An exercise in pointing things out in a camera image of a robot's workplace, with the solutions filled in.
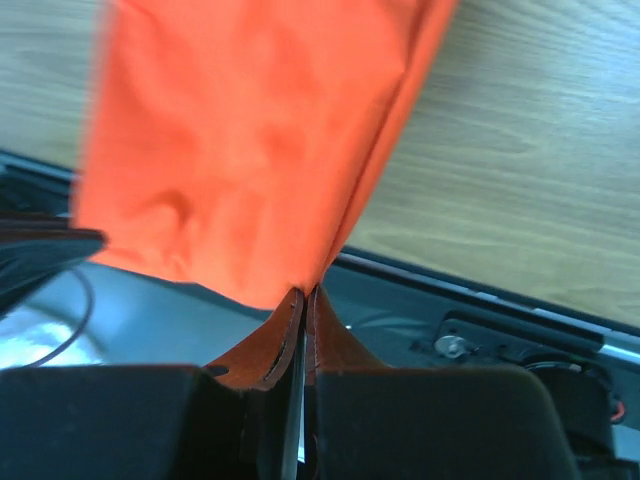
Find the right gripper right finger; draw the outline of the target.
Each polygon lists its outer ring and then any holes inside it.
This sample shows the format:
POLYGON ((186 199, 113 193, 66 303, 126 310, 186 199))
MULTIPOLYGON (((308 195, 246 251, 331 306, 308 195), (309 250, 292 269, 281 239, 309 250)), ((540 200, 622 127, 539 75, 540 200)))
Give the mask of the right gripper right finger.
POLYGON ((520 367, 393 368, 316 288, 306 305, 309 479, 576 479, 543 384, 520 367))

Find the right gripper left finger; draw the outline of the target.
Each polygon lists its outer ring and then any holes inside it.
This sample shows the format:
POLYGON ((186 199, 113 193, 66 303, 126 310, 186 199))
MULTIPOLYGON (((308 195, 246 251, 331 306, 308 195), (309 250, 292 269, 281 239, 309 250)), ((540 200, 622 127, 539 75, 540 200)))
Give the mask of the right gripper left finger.
POLYGON ((304 295, 206 366, 9 369, 5 479, 293 479, 304 295))

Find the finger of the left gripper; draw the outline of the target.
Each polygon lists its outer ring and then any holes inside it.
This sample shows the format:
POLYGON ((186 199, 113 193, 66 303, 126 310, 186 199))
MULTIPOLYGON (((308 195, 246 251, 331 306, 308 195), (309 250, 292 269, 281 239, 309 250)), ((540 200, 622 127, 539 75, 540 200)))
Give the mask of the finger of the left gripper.
POLYGON ((77 229, 69 220, 47 214, 1 214, 1 313, 9 313, 61 272, 106 243, 96 230, 77 229))

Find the orange t shirt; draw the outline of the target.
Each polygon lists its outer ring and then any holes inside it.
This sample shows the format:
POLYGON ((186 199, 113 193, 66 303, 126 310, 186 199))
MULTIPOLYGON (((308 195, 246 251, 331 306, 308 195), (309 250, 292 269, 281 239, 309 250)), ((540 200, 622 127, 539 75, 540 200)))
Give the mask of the orange t shirt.
POLYGON ((349 237, 453 1, 112 1, 75 226, 98 262, 272 309, 349 237))

